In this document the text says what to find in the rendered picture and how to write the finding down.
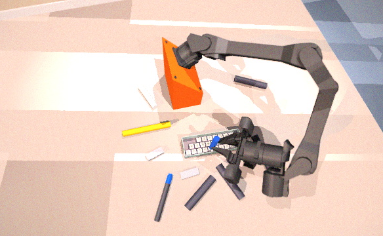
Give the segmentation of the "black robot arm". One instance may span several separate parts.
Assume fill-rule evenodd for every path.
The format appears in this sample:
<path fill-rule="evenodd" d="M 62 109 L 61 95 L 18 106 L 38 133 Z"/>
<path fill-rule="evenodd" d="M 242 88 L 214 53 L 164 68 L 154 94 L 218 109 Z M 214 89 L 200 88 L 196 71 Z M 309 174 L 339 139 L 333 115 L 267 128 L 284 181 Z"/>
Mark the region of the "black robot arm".
<path fill-rule="evenodd" d="M 203 58 L 202 55 L 223 61 L 226 61 L 226 56 L 271 60 L 307 70 L 319 87 L 306 133 L 286 171 L 285 163 L 289 162 L 294 148 L 289 140 L 286 139 L 283 146 L 266 144 L 264 148 L 263 165 L 270 168 L 264 171 L 262 193 L 268 197 L 288 197 L 289 180 L 313 174 L 317 169 L 321 137 L 339 88 L 322 62 L 321 49 L 315 43 L 276 46 L 230 41 L 210 33 L 190 33 L 186 39 L 177 48 L 172 47 L 178 65 L 183 68 L 191 69 Z"/>

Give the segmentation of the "yellow bar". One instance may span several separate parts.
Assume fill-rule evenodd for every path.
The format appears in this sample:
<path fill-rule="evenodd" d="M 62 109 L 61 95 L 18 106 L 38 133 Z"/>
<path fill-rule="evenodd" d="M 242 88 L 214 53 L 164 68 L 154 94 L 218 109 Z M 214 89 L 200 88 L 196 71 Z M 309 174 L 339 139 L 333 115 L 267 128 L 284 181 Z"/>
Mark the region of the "yellow bar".
<path fill-rule="evenodd" d="M 171 127 L 170 121 L 164 122 L 164 123 L 158 123 L 158 124 L 154 124 L 154 125 L 148 125 L 148 126 L 144 126 L 144 127 L 139 127 L 139 128 L 133 128 L 133 129 L 129 129 L 129 130 L 123 130 L 122 134 L 123 134 L 123 137 L 125 137 L 125 136 L 140 134 L 140 133 L 144 133 L 144 132 L 159 130 L 159 129 L 163 129 L 163 128 L 169 128 L 169 127 Z"/>

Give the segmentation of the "white keyboard with letter keys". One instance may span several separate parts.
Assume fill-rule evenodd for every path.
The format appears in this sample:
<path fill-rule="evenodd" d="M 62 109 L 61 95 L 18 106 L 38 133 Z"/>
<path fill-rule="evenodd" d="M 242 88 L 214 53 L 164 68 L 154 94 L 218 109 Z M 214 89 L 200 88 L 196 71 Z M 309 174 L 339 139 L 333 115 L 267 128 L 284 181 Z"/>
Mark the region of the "white keyboard with letter keys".
<path fill-rule="evenodd" d="M 230 134 L 233 134 L 234 131 L 239 131 L 239 129 L 224 130 L 219 132 L 211 132 L 206 134 L 197 134 L 193 136 L 184 136 L 182 137 L 182 147 L 184 151 L 184 158 L 198 157 L 203 155 L 210 155 L 218 153 L 213 149 L 210 149 L 209 146 L 214 138 L 214 136 L 219 136 L 223 138 Z M 226 145 L 226 144 L 217 144 L 217 148 L 229 149 L 231 151 L 237 150 L 236 146 Z"/>

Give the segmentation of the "white cylinder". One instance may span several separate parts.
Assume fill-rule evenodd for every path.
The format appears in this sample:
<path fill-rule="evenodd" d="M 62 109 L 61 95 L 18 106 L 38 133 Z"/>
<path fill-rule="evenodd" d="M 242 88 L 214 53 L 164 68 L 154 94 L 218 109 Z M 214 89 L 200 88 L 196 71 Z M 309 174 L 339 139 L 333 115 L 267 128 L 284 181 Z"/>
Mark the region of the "white cylinder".
<path fill-rule="evenodd" d="M 140 85 L 138 87 L 138 89 L 140 90 L 140 92 L 144 95 L 145 99 L 148 101 L 148 103 L 150 104 L 150 106 L 155 109 L 157 107 L 157 104 L 155 103 L 155 101 L 153 100 L 153 98 L 150 96 L 150 94 L 148 93 L 148 91 L 145 89 L 145 87 L 143 85 Z"/>

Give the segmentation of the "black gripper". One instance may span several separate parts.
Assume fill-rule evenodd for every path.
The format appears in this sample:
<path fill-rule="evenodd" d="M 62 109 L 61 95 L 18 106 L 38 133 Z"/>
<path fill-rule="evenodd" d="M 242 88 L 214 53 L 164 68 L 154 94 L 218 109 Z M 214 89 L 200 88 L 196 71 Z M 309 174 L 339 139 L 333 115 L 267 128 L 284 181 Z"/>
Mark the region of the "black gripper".
<path fill-rule="evenodd" d="M 239 126 L 243 129 L 242 132 L 234 131 L 233 134 L 219 139 L 218 144 L 226 144 L 237 147 L 236 153 L 232 153 L 229 149 L 219 147 L 211 147 L 213 150 L 223 155 L 229 165 L 226 166 L 224 178 L 230 184 L 238 184 L 241 178 L 241 169 L 239 168 L 241 161 L 256 163 L 263 165 L 263 152 L 266 144 L 262 141 L 252 142 L 247 138 L 252 137 L 254 125 L 249 117 L 241 117 Z"/>

